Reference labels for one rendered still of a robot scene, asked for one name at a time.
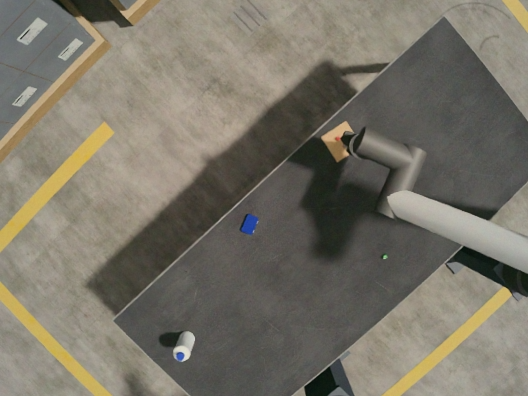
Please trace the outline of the beige flat mat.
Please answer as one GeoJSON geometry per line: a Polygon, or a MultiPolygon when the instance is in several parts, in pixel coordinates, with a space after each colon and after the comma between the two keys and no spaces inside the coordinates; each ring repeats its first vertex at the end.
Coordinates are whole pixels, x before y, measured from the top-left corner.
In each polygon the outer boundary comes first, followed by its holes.
{"type": "Polygon", "coordinates": [[[341,138],[344,131],[353,132],[346,121],[321,137],[337,162],[349,155],[341,140],[336,140],[337,136],[341,138]]]}

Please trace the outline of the white bottle with blue cap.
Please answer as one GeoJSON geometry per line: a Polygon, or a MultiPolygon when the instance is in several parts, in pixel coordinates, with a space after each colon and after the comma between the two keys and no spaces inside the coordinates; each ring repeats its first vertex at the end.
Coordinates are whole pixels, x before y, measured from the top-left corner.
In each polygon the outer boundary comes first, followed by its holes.
{"type": "Polygon", "coordinates": [[[195,337],[191,332],[186,331],[181,333],[173,351],[174,357],[179,361],[187,360],[190,356],[194,341],[195,337]]]}

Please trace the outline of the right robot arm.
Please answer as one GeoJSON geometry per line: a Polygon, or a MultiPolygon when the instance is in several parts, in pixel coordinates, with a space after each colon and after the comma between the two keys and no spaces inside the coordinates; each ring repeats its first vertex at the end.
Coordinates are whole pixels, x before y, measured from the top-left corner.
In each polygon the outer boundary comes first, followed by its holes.
{"type": "Polygon", "coordinates": [[[528,298],[528,236],[413,193],[427,156],[417,147],[363,127],[353,153],[390,169],[373,210],[501,261],[505,284],[528,298]]]}

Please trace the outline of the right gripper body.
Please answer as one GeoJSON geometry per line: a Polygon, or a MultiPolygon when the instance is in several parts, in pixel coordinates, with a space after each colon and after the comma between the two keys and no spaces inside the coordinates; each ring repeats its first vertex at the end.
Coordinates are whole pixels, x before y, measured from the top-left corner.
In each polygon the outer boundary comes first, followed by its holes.
{"type": "Polygon", "coordinates": [[[349,148],[346,149],[346,152],[348,154],[350,154],[351,156],[354,156],[358,159],[361,159],[359,158],[356,154],[353,153],[353,142],[354,142],[354,139],[358,136],[359,134],[355,134],[351,131],[344,131],[343,135],[341,136],[340,140],[342,141],[343,144],[345,144],[346,146],[348,146],[349,148]],[[350,150],[350,151],[349,151],[350,150]]]}

